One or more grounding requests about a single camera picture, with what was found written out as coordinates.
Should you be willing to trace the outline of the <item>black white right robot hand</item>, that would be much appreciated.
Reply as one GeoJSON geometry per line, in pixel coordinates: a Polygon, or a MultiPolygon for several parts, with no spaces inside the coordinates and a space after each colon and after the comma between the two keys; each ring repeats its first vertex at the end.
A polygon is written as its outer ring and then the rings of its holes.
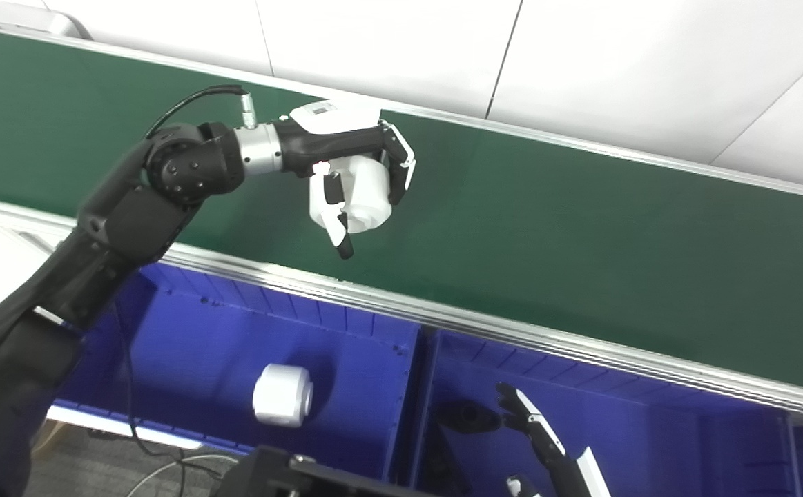
{"type": "Polygon", "coordinates": [[[556,496],[610,496],[597,457],[591,447],[572,456],[543,412],[519,388],[496,384],[505,427],[521,432],[530,441],[536,459],[546,469],[556,496]]]}

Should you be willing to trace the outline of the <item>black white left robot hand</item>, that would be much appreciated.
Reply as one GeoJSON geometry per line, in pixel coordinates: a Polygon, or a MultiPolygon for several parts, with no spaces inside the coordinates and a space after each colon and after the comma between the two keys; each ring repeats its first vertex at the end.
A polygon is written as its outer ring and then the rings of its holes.
{"type": "Polygon", "coordinates": [[[282,170],[309,180],[309,214],[341,259],[351,236],[381,226],[407,194],[414,150],[382,110],[348,101],[317,101],[275,123],[282,170]]]}

